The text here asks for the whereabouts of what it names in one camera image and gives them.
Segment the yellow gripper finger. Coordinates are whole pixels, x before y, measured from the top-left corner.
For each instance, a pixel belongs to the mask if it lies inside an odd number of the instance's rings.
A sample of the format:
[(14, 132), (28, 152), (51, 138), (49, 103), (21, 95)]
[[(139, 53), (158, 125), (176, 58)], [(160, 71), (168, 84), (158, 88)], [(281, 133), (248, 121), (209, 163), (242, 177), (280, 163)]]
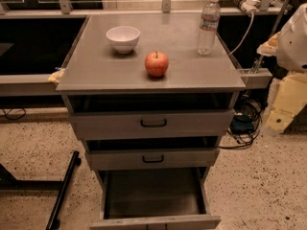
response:
[(268, 96), (266, 127), (283, 132), (307, 104), (307, 74), (290, 73), (273, 79)]
[(266, 42), (257, 48), (257, 53), (261, 56), (276, 56), (279, 49), (279, 37), (281, 33), (278, 32), (271, 36)]

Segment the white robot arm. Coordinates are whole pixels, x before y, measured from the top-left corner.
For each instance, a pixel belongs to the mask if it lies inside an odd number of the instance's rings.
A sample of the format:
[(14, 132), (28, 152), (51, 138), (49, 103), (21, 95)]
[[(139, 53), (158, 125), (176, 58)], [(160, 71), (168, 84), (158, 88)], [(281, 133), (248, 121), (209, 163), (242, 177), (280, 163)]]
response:
[(282, 133), (307, 104), (307, 4), (302, 4), (281, 31), (261, 44), (257, 53), (276, 57), (288, 74), (271, 84), (266, 127)]

